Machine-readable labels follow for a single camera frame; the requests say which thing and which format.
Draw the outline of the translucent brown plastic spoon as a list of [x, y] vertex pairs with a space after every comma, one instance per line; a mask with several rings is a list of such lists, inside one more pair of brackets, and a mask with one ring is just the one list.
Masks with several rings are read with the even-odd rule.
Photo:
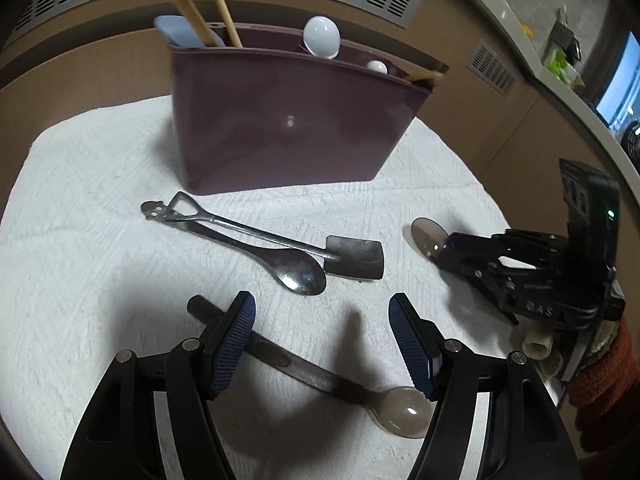
[[296, 356], [255, 332], [250, 333], [245, 352], [314, 390], [345, 403], [363, 406], [390, 434], [406, 439], [423, 439], [426, 436], [433, 414], [433, 404], [414, 387], [369, 390]]

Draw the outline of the metal shovel-shaped spoon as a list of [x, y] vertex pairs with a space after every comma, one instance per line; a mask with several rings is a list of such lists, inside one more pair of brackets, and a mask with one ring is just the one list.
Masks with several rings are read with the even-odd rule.
[[383, 246], [378, 240], [328, 235], [326, 246], [317, 247], [213, 214], [185, 192], [178, 192], [170, 200], [165, 218], [175, 222], [205, 221], [270, 243], [309, 252], [323, 259], [326, 272], [343, 278], [377, 281], [384, 275]]

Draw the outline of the black metal smiley spoon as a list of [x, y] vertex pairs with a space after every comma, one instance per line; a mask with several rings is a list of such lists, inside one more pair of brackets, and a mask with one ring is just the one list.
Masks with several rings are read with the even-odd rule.
[[168, 207], [161, 200], [147, 200], [140, 208], [148, 220], [245, 252], [259, 261], [286, 289], [297, 295], [318, 296], [326, 290], [326, 274], [320, 264], [301, 250], [257, 247], [206, 228], [194, 220], [169, 221]]

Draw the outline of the brown wooden spoon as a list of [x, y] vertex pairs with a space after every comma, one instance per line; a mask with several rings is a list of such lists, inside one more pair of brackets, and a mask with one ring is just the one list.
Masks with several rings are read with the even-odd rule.
[[437, 86], [444, 79], [445, 75], [438, 70], [419, 70], [418, 72], [405, 76], [405, 80], [410, 82], [427, 81], [432, 86]]

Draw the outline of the blue plastic spoon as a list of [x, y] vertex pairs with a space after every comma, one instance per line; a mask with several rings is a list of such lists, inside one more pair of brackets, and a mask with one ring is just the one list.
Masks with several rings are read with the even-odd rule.
[[154, 18], [154, 27], [176, 47], [188, 49], [206, 47], [189, 22], [181, 15], [159, 15]]

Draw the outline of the small white spoon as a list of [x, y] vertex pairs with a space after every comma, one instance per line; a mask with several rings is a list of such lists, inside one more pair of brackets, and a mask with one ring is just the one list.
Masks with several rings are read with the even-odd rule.
[[374, 72], [380, 73], [380, 74], [387, 74], [388, 73], [388, 68], [386, 66], [386, 64], [380, 60], [372, 60], [367, 62], [366, 67], [368, 70], [373, 70]]

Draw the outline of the white textured cloth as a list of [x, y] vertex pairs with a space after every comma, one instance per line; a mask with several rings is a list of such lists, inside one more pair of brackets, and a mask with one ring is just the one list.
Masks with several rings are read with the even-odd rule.
[[375, 179], [205, 196], [209, 211], [322, 245], [330, 234], [379, 240], [373, 282], [329, 278], [298, 296], [232, 248], [146, 220], [147, 200], [178, 191], [171, 102], [99, 108], [43, 131], [1, 221], [1, 415], [44, 478], [58, 478], [82, 413], [117, 351], [147, 356], [197, 335], [201, 295], [226, 308], [256, 300], [255, 330], [371, 390], [408, 384], [387, 305], [408, 296], [424, 318], [473, 351], [504, 356], [520, 330], [414, 246], [410, 223], [490, 235], [506, 219], [472, 172], [413, 122]]

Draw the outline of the small grey vent grille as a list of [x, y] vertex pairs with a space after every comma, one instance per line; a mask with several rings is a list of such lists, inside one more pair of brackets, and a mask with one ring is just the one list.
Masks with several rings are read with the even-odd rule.
[[465, 67], [503, 96], [516, 81], [510, 67], [484, 40], [480, 40], [475, 46]]

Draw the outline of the maroon plastic utensil holder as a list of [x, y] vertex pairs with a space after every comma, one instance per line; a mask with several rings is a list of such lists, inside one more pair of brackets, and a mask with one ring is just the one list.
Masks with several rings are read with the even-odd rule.
[[244, 46], [172, 46], [172, 119], [182, 186], [195, 195], [372, 180], [431, 95], [380, 55], [343, 41], [303, 49], [298, 29], [243, 25]]

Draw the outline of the grey stone countertop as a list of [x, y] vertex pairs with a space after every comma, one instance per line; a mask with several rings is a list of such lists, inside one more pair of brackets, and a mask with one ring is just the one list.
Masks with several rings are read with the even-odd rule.
[[606, 14], [613, 10], [612, 0], [470, 0], [497, 27], [508, 45], [524, 64], [524, 70], [537, 84], [560, 101], [584, 126], [593, 140], [610, 155], [617, 166], [632, 167], [627, 155], [610, 127], [576, 91], [567, 87], [547, 68], [553, 50], [560, 45], [551, 39], [553, 27], [561, 23], [574, 32], [582, 48], [582, 59], [576, 68], [582, 79], [593, 84], [596, 77], [587, 72], [593, 63], [603, 61], [605, 54], [597, 42], [605, 38], [605, 27], [613, 21]]

